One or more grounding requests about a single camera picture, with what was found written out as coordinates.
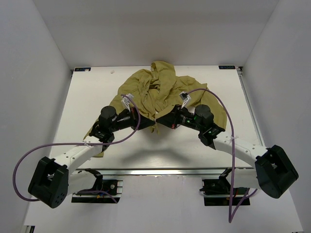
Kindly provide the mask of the olive yellow jacket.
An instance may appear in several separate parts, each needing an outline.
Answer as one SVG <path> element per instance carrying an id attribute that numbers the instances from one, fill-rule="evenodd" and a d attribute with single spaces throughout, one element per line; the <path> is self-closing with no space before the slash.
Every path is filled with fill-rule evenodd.
<path id="1" fill-rule="evenodd" d="M 132 74 L 118 89 L 110 106 L 119 114 L 124 110 L 122 94 L 132 94 L 133 100 L 143 117 L 155 121 L 169 113 L 175 105 L 181 105 L 181 92 L 189 92 L 191 100 L 188 106 L 204 104 L 214 114 L 214 122 L 221 128 L 226 127 L 227 115 L 215 96 L 202 89 L 208 89 L 206 83 L 200 83 L 190 76 L 176 76 L 174 66 L 164 61 L 155 61 L 151 69 L 141 69 Z"/>

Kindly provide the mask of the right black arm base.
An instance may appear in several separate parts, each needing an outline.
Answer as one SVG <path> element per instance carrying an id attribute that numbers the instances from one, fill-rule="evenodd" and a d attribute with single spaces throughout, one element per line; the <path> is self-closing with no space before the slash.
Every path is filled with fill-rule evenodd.
<path id="1" fill-rule="evenodd" d="M 231 172 L 231 168 L 226 168 L 217 179 L 202 179 L 203 187 L 199 189 L 204 197 L 205 206 L 229 206 L 230 184 L 226 179 Z M 233 206 L 237 206 L 239 201 L 246 193 L 246 188 L 233 189 Z M 241 203 L 242 206 L 249 206 L 250 200 L 246 199 Z"/>

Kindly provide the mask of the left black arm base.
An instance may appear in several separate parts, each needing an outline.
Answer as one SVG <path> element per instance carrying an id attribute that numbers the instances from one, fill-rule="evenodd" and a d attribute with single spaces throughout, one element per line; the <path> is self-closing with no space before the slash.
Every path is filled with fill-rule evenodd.
<path id="1" fill-rule="evenodd" d="M 72 203 L 113 203 L 121 198 L 123 180 L 105 176 L 97 170 L 87 168 L 72 174 L 68 193 Z"/>

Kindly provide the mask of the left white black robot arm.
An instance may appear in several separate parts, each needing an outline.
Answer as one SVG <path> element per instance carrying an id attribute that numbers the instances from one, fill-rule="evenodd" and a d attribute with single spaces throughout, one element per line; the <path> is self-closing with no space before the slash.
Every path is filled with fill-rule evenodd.
<path id="1" fill-rule="evenodd" d="M 28 192 L 51 208 L 58 207 L 70 194 L 105 193 L 100 172 L 91 168 L 77 171 L 77 168 L 104 152 L 114 141 L 114 132 L 126 128 L 141 130 L 154 124 L 134 107 L 124 109 L 120 114 L 112 106 L 104 107 L 81 145 L 52 159 L 43 157 L 39 160 Z"/>

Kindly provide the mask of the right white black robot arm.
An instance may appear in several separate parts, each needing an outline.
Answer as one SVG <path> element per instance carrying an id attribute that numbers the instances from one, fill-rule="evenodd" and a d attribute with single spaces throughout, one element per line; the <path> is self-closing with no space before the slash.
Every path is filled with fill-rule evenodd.
<path id="1" fill-rule="evenodd" d="M 224 193 L 232 193 L 240 187 L 253 188 L 278 199 L 299 177 L 282 147 L 274 145 L 267 148 L 233 138 L 214 123 L 214 115 L 207 105 L 196 106 L 194 113 L 176 105 L 156 122 L 172 129 L 185 126 L 197 130 L 205 146 L 235 155 L 251 166 L 250 169 L 226 168 L 219 176 L 219 187 Z"/>

